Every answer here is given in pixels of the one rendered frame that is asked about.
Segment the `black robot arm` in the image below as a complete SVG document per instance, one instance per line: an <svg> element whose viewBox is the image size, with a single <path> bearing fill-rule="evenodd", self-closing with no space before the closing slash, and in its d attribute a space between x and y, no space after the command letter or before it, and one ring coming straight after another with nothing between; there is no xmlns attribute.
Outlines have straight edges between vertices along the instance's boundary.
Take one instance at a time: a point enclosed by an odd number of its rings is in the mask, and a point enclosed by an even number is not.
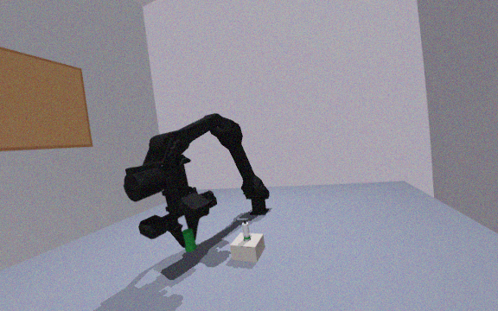
<svg viewBox="0 0 498 311"><path fill-rule="evenodd" d="M206 115L179 130L153 136L143 165L125 170L124 190L127 196L133 201L139 201L164 189L187 184L184 164L190 162L190 159L182 153L193 140L208 131L230 151L243 179L241 189L246 199L252 201L250 215L266 215L269 209L265 207L265 200L269 199L269 191L253 173L241 144L241 128L233 120L218 113ZM214 193L211 191L198 194L196 188L192 187L189 194L178 193L176 210L180 214L186 214L191 220L196 221L209 215L209 208L212 206Z"/></svg>

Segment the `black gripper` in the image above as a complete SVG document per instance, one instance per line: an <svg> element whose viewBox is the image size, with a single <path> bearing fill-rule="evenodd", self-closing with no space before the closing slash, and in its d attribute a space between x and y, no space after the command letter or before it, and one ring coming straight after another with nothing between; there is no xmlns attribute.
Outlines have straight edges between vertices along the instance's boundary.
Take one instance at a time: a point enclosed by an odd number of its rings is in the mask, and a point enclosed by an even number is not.
<svg viewBox="0 0 498 311"><path fill-rule="evenodd" d="M174 236L174 238L181 245L181 247L185 248L186 247L185 240L182 234L183 225L180 224L178 221L178 218L184 215L187 220L188 228L193 229L196 240L197 236L196 231L199 219L196 221L191 220L187 217L186 214L184 213L180 214L179 211L176 210L176 201L178 193L183 192L183 195L189 194L190 188L192 187L189 187L187 183L180 187L164 189L162 194L166 198L168 206L166 206L165 208L166 211L169 212L169 214L162 217L153 215L141 221L138 227L140 234L142 234L146 238L155 239L164 234L166 231L168 231Z"/></svg>

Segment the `green cylinder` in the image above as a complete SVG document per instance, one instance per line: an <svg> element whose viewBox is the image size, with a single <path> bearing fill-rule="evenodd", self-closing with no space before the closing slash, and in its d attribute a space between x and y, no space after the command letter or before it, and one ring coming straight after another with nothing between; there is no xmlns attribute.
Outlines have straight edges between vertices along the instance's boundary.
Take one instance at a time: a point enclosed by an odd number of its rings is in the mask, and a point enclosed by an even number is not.
<svg viewBox="0 0 498 311"><path fill-rule="evenodd" d="M182 234L183 234L184 240L185 240L186 252L194 251L197 248L197 246L196 246L196 242L195 242L195 235L194 235L193 229L188 228L188 229L182 231Z"/></svg>

